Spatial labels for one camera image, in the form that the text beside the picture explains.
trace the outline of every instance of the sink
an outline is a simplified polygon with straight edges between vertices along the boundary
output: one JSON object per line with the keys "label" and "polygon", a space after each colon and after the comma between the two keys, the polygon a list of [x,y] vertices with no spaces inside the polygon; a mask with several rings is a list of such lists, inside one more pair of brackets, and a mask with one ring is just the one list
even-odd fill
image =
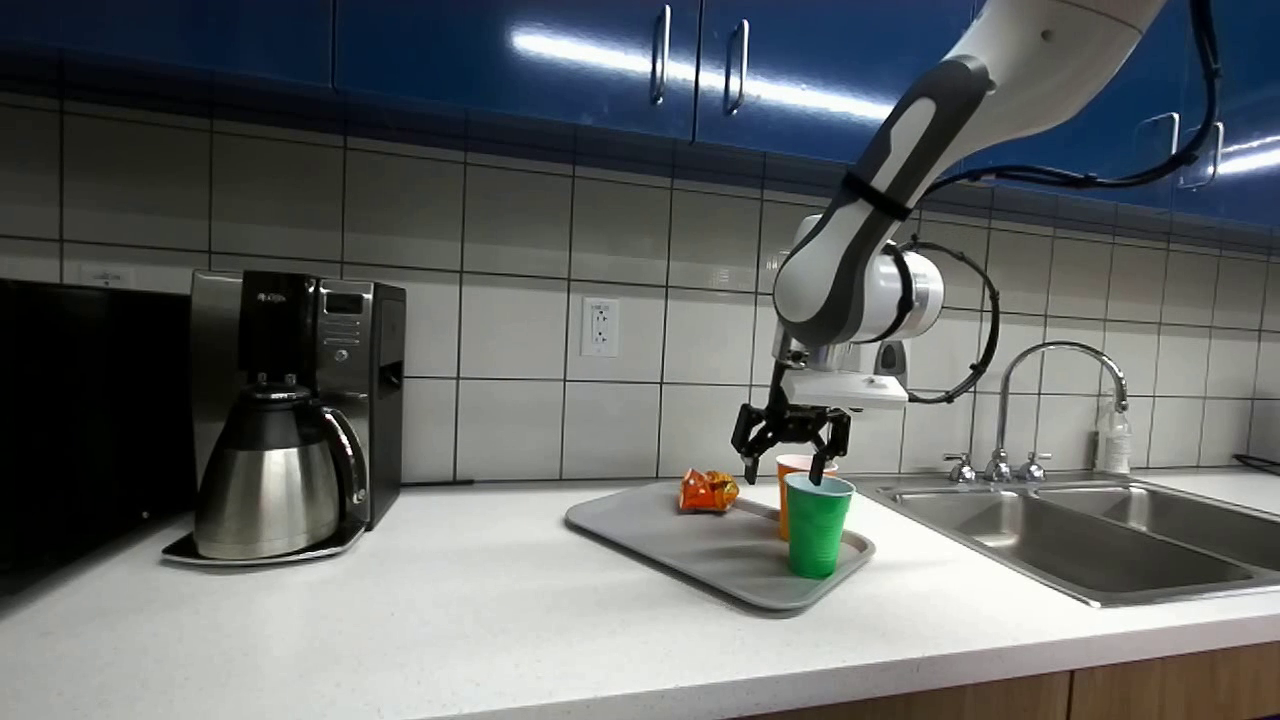
{"label": "sink", "polygon": [[1075,485],[1075,486],[1056,486],[1039,485],[1034,495],[1056,508],[1073,508],[1083,516],[1098,516],[1148,537],[1164,537],[1177,543],[1190,543],[1213,556],[1226,556],[1234,564],[1268,566],[1280,573],[1280,518],[1195,501],[1183,492],[1164,492],[1153,485]]}
{"label": "sink", "polygon": [[1173,503],[1164,513],[1164,492],[1159,501],[1153,501],[1153,492],[1137,501],[1122,495],[1128,485],[1064,485],[1060,492],[1039,486],[888,485],[865,492],[890,513],[910,516],[924,528],[934,528],[965,547],[976,547],[1002,566],[1015,566],[1083,605],[1153,605],[1276,580],[1268,564],[1244,564],[1226,551],[1157,531],[1157,516],[1167,528],[1195,522],[1195,516],[1179,516]]}

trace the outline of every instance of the stainless steel carafe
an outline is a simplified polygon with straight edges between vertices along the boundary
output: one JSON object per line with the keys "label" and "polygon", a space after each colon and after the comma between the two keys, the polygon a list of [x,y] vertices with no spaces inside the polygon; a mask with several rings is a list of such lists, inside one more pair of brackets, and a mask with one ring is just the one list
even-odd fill
{"label": "stainless steel carafe", "polygon": [[352,426],[307,388],[247,388],[194,501],[207,561],[268,561],[345,543],[363,522],[363,460]]}

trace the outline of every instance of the green cup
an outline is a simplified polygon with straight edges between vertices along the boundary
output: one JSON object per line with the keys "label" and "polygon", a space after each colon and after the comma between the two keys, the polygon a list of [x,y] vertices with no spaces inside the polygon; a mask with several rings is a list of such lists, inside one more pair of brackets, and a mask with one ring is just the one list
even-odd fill
{"label": "green cup", "polygon": [[812,485],[809,472],[786,476],[786,503],[790,503],[786,566],[794,575],[821,580],[839,566],[849,501],[852,501],[849,478]]}

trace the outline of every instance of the kitchen counter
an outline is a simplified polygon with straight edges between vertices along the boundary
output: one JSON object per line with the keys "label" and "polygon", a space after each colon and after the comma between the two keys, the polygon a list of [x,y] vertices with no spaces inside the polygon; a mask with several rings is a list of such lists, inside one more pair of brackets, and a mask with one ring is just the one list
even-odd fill
{"label": "kitchen counter", "polygon": [[[1280,476],[1148,478],[1280,513]],[[407,486],[349,556],[265,573],[160,564],[154,528],[2,606],[2,717],[740,717],[1280,639],[1280,583],[1087,606],[870,501],[865,573],[752,614],[561,522],[603,492]]]}

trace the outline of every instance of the tile backsplash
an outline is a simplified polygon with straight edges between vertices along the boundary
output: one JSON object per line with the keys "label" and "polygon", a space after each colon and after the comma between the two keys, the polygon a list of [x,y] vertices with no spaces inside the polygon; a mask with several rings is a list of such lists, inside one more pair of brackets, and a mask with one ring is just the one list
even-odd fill
{"label": "tile backsplash", "polygon": [[[0,275],[186,290],[193,273],[301,269],[407,288],[407,478],[618,478],[737,467],[759,400],[773,258],[825,195],[627,177],[363,134],[0,94]],[[1000,370],[1087,338],[1132,388],[1140,467],[1276,447],[1280,273],[1263,251],[1079,231],[1056,214],[924,208],[909,231],[981,258],[1002,299],[995,370],[954,404],[855,417],[849,467],[989,454]],[[910,338],[910,388],[954,385],[982,294],[948,273]],[[582,299],[615,299],[615,353],[582,353]],[[1006,452],[1083,467],[1110,388],[1045,353],[1013,374]]]}

